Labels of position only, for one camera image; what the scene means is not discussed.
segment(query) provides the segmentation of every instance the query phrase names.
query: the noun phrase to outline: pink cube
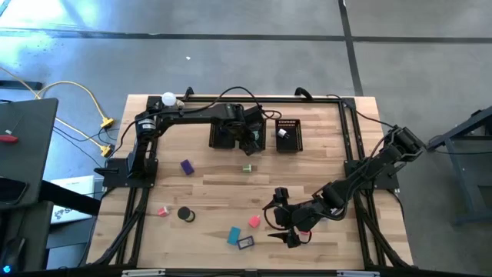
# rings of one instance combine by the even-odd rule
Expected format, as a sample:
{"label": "pink cube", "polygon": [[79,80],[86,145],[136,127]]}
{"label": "pink cube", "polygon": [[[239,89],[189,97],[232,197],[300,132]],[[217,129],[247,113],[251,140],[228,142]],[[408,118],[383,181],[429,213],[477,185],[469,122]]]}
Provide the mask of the pink cube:
{"label": "pink cube", "polygon": [[169,215],[169,210],[168,210],[168,207],[164,206],[162,208],[160,208],[158,211],[157,211],[157,214],[161,217],[165,217],[165,216],[168,216]]}
{"label": "pink cube", "polygon": [[256,227],[258,227],[260,225],[260,222],[261,222],[260,216],[259,215],[255,215],[255,216],[253,216],[253,217],[251,217],[249,219],[249,222],[248,223],[249,223],[249,225],[251,227],[256,228]]}

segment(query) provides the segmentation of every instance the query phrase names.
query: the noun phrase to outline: black mesh container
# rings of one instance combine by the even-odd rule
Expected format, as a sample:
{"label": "black mesh container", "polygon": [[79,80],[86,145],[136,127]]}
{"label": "black mesh container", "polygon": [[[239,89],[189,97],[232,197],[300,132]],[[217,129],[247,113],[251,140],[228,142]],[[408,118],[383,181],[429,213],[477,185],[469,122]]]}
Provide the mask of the black mesh container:
{"label": "black mesh container", "polygon": [[[288,138],[278,136],[278,131],[287,131]],[[275,138],[277,138],[278,152],[299,152],[302,151],[301,120],[299,119],[276,119]]]}

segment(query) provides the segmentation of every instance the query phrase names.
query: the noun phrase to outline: purple cube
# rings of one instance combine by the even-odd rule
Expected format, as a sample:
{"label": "purple cube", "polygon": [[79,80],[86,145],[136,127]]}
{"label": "purple cube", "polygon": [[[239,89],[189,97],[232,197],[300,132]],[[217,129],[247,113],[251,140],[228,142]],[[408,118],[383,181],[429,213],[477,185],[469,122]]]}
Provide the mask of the purple cube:
{"label": "purple cube", "polygon": [[183,171],[184,173],[186,173],[186,175],[190,175],[194,172],[193,166],[191,166],[190,161],[188,161],[187,159],[181,162],[181,167],[183,168]]}

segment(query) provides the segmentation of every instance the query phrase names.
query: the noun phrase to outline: red object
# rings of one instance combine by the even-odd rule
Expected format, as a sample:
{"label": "red object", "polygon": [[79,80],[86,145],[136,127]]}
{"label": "red object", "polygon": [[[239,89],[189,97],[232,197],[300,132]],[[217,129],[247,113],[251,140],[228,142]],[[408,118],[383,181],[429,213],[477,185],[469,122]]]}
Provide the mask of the red object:
{"label": "red object", "polygon": [[253,227],[253,228],[256,228],[260,225],[260,216],[259,215],[255,215],[253,216],[252,218],[249,219],[249,226]]}
{"label": "red object", "polygon": [[168,210],[168,207],[162,207],[160,208],[158,211],[157,211],[157,214],[161,217],[165,217],[167,215],[169,215],[169,210]]}
{"label": "red object", "polygon": [[0,142],[17,143],[18,137],[13,135],[0,135]]}

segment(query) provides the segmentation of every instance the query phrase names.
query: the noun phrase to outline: blue block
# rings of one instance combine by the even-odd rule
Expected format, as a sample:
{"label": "blue block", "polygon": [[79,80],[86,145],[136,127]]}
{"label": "blue block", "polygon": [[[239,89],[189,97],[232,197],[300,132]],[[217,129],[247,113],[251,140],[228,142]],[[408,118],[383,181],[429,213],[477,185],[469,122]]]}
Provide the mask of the blue block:
{"label": "blue block", "polygon": [[241,230],[238,227],[231,227],[228,237],[228,244],[236,245],[236,243],[238,243],[240,232]]}
{"label": "blue block", "polygon": [[184,173],[186,173],[186,175],[190,175],[194,172],[193,166],[191,166],[190,161],[188,161],[187,159],[181,162],[181,168],[183,169]]}

